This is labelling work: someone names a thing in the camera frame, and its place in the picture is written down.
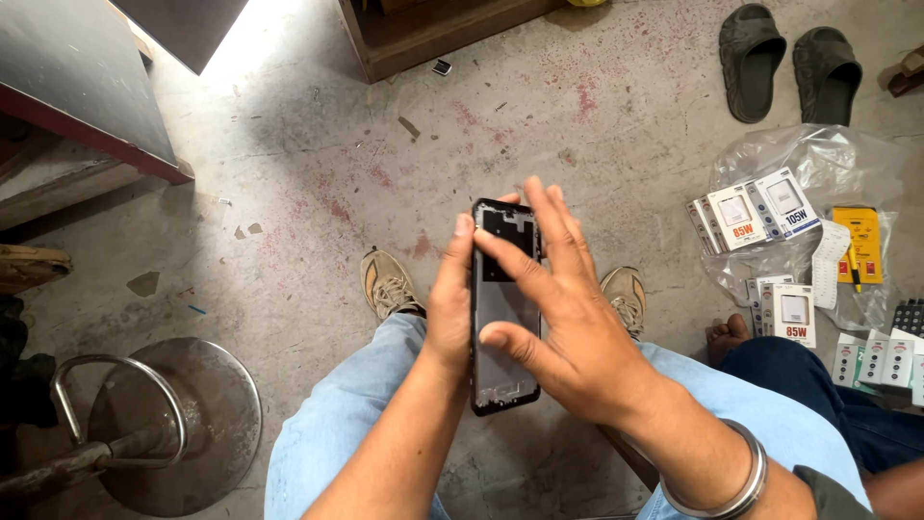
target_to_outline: light blue jeans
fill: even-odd
[[[283,424],[266,478],[265,520],[298,520],[356,451],[417,359],[427,321],[391,315],[372,342],[349,356],[311,391]],[[857,465],[828,421],[783,395],[713,370],[651,343],[638,347],[659,372],[682,384],[710,412],[748,427],[767,454],[792,469],[809,466],[833,478],[869,509]],[[448,520],[433,497],[431,520]],[[660,487],[639,519],[687,518]]]

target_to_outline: foot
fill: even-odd
[[[623,327],[629,332],[633,340],[644,331],[642,320],[645,317],[645,288],[641,281],[641,273],[632,267],[618,267],[600,282],[603,296],[606,297],[616,313]]]
[[[736,348],[742,342],[750,340],[750,331],[748,331],[748,326],[745,324],[745,318],[741,317],[740,314],[733,314],[728,317],[728,323],[713,327],[706,340],[709,366],[718,368],[728,351]]]
[[[426,316],[426,309],[414,294],[410,275],[390,254],[373,249],[362,257],[359,274],[366,301],[379,319],[402,312]]]

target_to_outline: tan sneaker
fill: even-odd
[[[600,282],[603,296],[610,302],[629,336],[637,340],[644,332],[642,320],[645,318],[645,286],[641,273],[633,267],[618,267]]]
[[[426,308],[414,295],[410,275],[385,251],[373,249],[363,256],[359,276],[366,301],[380,319],[399,311],[417,311],[426,315]]]

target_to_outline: phone frame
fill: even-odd
[[[471,216],[472,219],[475,219],[475,208],[479,204],[489,204],[492,207],[503,207],[509,208],[513,211],[519,213],[530,213],[533,214],[532,208],[527,205],[522,204],[512,204],[506,203],[503,201],[496,201],[494,199],[480,198],[474,202],[471,206]],[[536,258],[537,262],[541,262],[541,244],[542,244],[542,235],[539,229],[539,222],[535,223],[534,226],[536,232],[536,246],[540,251],[540,258]],[[471,411],[475,413],[478,417],[484,417],[486,415],[496,414],[502,412],[503,410],[508,410],[510,408],[516,408],[517,406],[522,406],[523,404],[529,404],[531,402],[536,402],[540,395],[542,394],[542,386],[539,384],[539,381],[536,381],[536,391],[532,392],[530,395],[523,397],[518,397],[516,402],[489,402],[484,406],[478,406],[475,404],[476,401],[476,391],[475,388],[475,354],[477,349],[478,341],[478,331],[475,330],[475,305],[478,301],[477,290],[478,290],[478,246],[472,247],[471,250],[471,279],[469,283],[469,290],[471,292],[471,303],[468,306],[468,318],[471,323],[471,336],[468,342],[468,359],[469,365],[471,366],[468,372],[468,387],[469,387],[469,397],[468,403],[471,406]],[[539,313],[540,323],[542,320],[542,313]]]

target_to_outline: metal stool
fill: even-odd
[[[64,381],[71,368],[89,363],[116,367],[96,395],[85,437]],[[257,387],[214,343],[178,338],[130,357],[74,357],[57,368],[53,384],[75,449],[0,479],[0,501],[29,503],[99,476],[128,509],[185,516],[231,492],[257,452]]]

